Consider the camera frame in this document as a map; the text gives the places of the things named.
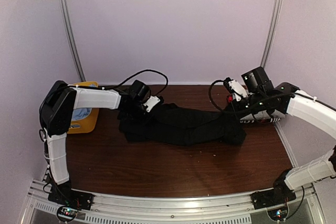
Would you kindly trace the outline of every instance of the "red component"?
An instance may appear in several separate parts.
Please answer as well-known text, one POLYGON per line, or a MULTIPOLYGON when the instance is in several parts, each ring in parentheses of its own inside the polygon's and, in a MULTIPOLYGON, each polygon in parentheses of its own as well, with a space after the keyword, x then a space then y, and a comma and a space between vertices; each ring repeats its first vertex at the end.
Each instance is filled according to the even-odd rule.
POLYGON ((227 103, 231 103, 233 101, 233 96, 231 94, 229 94, 226 98, 227 103))

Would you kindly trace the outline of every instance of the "black cloth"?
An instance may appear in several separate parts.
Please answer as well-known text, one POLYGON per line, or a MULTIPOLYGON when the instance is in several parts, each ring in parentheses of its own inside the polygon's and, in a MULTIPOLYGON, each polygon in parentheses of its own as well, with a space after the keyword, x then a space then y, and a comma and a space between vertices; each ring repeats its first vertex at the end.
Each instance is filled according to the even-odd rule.
POLYGON ((176 104, 155 106, 147 118, 135 119, 120 112, 119 130, 129 142, 155 140, 174 145, 193 145, 212 140, 240 145, 246 133, 232 115, 180 108, 176 104))

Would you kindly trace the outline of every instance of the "yellow box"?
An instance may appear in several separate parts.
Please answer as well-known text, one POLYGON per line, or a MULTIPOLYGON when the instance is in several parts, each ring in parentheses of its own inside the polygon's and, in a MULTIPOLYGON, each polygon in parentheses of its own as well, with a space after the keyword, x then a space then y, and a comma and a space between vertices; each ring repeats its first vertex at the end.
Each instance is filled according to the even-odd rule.
MULTIPOLYGON (((85 81, 74 83, 74 85, 80 86, 92 86, 98 87, 98 83, 95 81, 85 81)), ((88 108, 89 114, 80 120, 71 121, 71 125, 68 131, 68 134, 78 134, 78 133, 89 133, 93 131, 96 127, 96 122, 98 118, 99 109, 88 108)))

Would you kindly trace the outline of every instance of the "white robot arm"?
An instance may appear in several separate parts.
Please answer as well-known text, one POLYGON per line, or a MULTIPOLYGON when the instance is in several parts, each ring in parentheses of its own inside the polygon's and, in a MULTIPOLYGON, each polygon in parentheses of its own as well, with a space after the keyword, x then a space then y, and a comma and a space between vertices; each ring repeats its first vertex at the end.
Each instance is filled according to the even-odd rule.
MULTIPOLYGON (((274 88, 261 67, 243 74, 242 78, 248 88, 247 96, 238 82, 230 78, 223 81, 229 92, 234 94, 229 108, 240 120, 282 118, 287 114, 316 126, 336 139, 335 108, 289 83, 284 82, 274 88)), ((288 196, 293 195, 293 190, 328 177, 336 177, 336 146, 308 164, 284 171, 274 182, 273 192, 257 192, 251 197, 253 202, 267 201, 269 206, 284 203, 288 196)), ((266 206, 257 203, 255 207, 266 206)))
MULTIPOLYGON (((313 98, 304 91, 299 90, 296 93, 312 100, 296 95, 289 101, 287 114, 305 120, 336 139, 336 111, 316 102, 316 97, 313 98)), ((335 176, 336 147, 310 163, 290 170, 285 183, 290 190, 294 190, 302 185, 335 176)))
POLYGON ((145 118, 162 98, 149 96, 149 87, 136 80, 127 91, 105 90, 104 87, 82 87, 57 81, 43 101, 39 114, 45 144, 45 159, 50 165, 48 183, 52 184, 49 200, 90 209, 91 194, 71 190, 66 161, 66 137, 71 124, 72 112, 81 108, 106 108, 128 112, 132 117, 145 118))

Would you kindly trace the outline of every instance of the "wooden surface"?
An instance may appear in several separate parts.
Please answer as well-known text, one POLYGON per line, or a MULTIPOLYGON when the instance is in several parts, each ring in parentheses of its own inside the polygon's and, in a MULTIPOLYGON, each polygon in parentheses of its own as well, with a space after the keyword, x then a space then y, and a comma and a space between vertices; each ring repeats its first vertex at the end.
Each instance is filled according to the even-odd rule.
MULTIPOLYGON (((158 86, 152 87, 153 93, 158 86)), ((208 86, 169 86, 165 102, 215 110, 208 86)), ((226 92, 215 87, 214 98, 225 105, 226 92)), ((272 124, 246 125, 242 146, 220 142, 190 147, 159 142, 128 143, 118 131, 117 111, 100 110, 96 129, 69 135, 67 162, 74 189, 144 197, 224 195, 272 187, 291 167, 272 124)))

